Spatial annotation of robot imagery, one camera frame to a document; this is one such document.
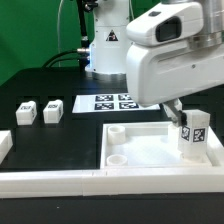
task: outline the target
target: circular hole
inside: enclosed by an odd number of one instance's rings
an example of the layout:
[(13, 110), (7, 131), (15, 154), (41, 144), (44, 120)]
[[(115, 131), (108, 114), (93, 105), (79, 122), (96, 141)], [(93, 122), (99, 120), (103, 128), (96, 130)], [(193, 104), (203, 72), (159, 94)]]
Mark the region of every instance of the circular hole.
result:
[(123, 126), (111, 126), (109, 127), (109, 131), (113, 132), (113, 133), (120, 133), (123, 132), (125, 130), (125, 127)]
[(128, 159), (123, 155), (112, 155), (107, 158), (107, 165), (109, 166), (122, 166), (127, 165)]

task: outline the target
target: green background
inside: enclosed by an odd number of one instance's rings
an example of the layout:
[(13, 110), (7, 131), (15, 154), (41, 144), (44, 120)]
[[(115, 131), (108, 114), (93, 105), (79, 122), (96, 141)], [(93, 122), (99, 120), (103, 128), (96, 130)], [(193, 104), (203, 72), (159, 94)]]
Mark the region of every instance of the green background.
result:
[[(132, 0), (135, 17), (157, 2)], [(0, 85), (19, 70), (40, 67), (58, 53), (59, 5), (60, 0), (0, 0)], [(86, 14), (86, 23), (92, 40), (92, 14)], [(61, 42), (62, 51), (80, 47), (76, 1), (65, 0), (63, 5)]]

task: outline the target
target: black and white marker pattern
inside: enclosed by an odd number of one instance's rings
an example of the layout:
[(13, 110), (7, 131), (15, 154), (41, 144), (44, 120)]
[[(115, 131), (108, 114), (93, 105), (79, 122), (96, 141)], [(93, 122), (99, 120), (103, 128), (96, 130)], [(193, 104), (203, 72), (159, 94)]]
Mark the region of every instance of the black and white marker pattern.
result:
[(114, 110), (114, 104), (113, 103), (96, 103), (95, 104), (95, 110)]

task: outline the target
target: white block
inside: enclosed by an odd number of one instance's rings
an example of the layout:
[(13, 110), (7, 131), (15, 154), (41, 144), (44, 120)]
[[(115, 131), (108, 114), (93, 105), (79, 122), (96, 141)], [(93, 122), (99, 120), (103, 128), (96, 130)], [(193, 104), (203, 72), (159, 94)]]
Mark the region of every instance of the white block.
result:
[(186, 159), (200, 159), (206, 153), (210, 114), (187, 110), (187, 125), (180, 128), (178, 149)]
[(10, 131), (0, 131), (0, 164), (12, 147), (12, 135)]
[(44, 122), (46, 124), (59, 123), (63, 113), (63, 102), (61, 100), (49, 101), (44, 109)]
[(31, 125), (37, 115), (36, 103), (29, 101), (22, 103), (16, 111), (16, 119), (18, 125)]

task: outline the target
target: white platform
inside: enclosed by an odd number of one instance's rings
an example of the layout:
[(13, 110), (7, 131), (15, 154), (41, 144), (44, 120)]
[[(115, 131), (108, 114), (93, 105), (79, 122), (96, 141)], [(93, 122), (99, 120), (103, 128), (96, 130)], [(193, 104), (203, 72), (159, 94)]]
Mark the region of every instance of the white platform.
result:
[[(134, 151), (128, 156), (129, 165), (107, 167), (107, 155), (117, 153), (121, 148), (111, 147), (107, 142), (107, 128), (104, 125), (102, 142), (102, 164), (100, 170), (50, 171), (0, 173), (0, 197), (49, 197), (49, 196), (87, 196), (118, 194), (152, 194), (152, 193), (196, 193), (224, 192), (224, 149), (211, 129), (208, 133), (207, 158), (200, 163), (182, 161), (178, 154), (170, 153), (167, 145), (167, 127), (169, 123), (122, 124), (128, 127), (127, 143), (135, 143)], [(152, 148), (153, 159), (147, 158), (145, 149), (141, 156), (135, 156), (138, 145), (134, 129), (143, 128), (147, 142)], [(158, 146), (151, 138), (159, 140), (161, 152), (155, 153)]]

